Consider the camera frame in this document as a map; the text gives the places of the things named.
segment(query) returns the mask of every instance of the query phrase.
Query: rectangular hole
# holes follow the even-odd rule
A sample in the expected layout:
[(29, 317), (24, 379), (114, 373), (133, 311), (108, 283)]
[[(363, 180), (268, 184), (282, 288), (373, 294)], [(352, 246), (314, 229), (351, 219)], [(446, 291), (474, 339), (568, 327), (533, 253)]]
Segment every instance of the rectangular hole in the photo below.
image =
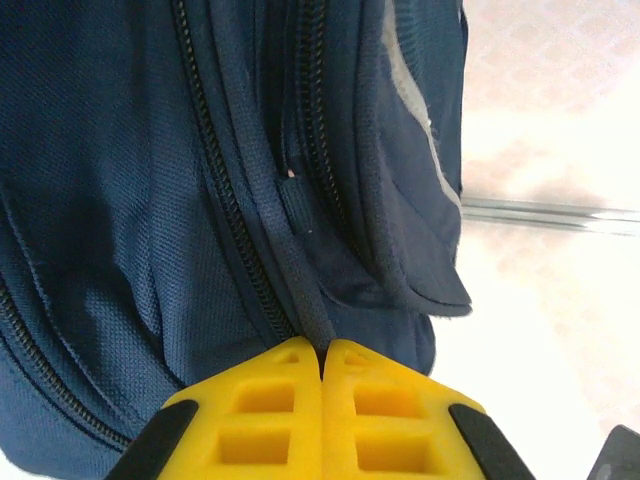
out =
[(396, 385), (360, 384), (353, 391), (357, 415), (420, 418), (417, 394)]
[(358, 467), (365, 472), (442, 473), (424, 437), (362, 436), (356, 439), (356, 451)]
[(293, 412), (295, 387), (290, 381), (259, 381), (244, 385), (235, 413)]
[(223, 431), (219, 437), (220, 462), (232, 465), (285, 465), (289, 459), (287, 430)]

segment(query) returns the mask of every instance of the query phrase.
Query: chrome bar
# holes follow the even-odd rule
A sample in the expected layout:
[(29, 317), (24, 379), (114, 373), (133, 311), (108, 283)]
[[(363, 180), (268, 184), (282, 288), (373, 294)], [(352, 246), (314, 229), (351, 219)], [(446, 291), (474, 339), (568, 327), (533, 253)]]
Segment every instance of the chrome bar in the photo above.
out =
[(640, 237), (640, 212), (573, 205), (462, 199), (467, 220)]

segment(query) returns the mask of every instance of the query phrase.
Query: tiled floor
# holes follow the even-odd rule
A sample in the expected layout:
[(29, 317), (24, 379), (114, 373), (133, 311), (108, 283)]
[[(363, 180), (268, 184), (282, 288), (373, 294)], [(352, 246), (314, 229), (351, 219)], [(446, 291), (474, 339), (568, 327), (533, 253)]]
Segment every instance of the tiled floor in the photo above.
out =
[(640, 210), (640, 3), (465, 5), (467, 193)]

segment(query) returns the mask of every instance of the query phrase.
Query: zipper pull tab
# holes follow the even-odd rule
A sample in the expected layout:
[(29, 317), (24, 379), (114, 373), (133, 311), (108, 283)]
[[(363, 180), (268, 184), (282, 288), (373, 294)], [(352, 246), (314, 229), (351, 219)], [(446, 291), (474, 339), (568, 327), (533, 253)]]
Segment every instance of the zipper pull tab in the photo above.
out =
[(318, 228), (309, 184), (293, 170), (287, 171), (287, 179), (280, 183), (280, 198), (284, 204), (289, 224), (295, 235), (307, 235)]

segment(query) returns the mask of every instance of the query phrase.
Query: black zipper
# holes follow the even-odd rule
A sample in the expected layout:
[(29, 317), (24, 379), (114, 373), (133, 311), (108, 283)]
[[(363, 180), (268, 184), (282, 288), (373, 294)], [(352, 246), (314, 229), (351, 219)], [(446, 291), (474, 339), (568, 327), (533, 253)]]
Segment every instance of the black zipper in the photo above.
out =
[(20, 312), (9, 294), (4, 278), (0, 276), (0, 310), (2, 318), (9, 324), (13, 339), (20, 346), (29, 361), (35, 366), (38, 375), (54, 393), (60, 402), (66, 405), (75, 415), (77, 415), (89, 429), (97, 433), (100, 438), (107, 439), (114, 446), (123, 452), (131, 443), (131, 439), (116, 432), (114, 429), (100, 421), (85, 407), (80, 400), (69, 390), (62, 379), (53, 369), (42, 350), (29, 333)]
[(311, 167), (312, 182), (329, 217), (337, 222), (356, 255), (360, 249), (336, 182), (334, 167), (327, 144), (324, 110), (323, 67), (326, 0), (303, 0), (296, 32), (296, 100), (301, 114), (302, 137), (305, 142), (307, 164)]
[(213, 178), (216, 196), (224, 212), (242, 264), (247, 271), (249, 281), (258, 296), (262, 311), (278, 338), (286, 340), (295, 335), (295, 330), (287, 319), (284, 308), (269, 281), (233, 190), (231, 177), (220, 150), (220, 144), (211, 120), (211, 112), (205, 98), (183, 0), (173, 2), (173, 13), (180, 40), (183, 66), (189, 80), (191, 99), (195, 107), (198, 130), (204, 146), (207, 165)]

